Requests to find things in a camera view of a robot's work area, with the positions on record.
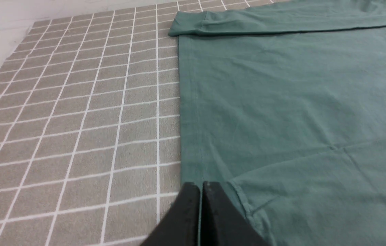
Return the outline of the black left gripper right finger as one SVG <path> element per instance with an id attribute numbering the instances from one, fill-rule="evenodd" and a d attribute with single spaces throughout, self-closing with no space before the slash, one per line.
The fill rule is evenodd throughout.
<path id="1" fill-rule="evenodd" d="M 267 246 L 218 182 L 203 183 L 201 246 Z"/>

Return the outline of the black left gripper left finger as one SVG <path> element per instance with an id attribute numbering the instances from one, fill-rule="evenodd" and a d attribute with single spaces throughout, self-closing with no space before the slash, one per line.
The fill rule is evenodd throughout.
<path id="1" fill-rule="evenodd" d="M 171 208 L 142 246 L 196 246 L 198 244 L 201 193 L 197 185 L 186 182 Z"/>

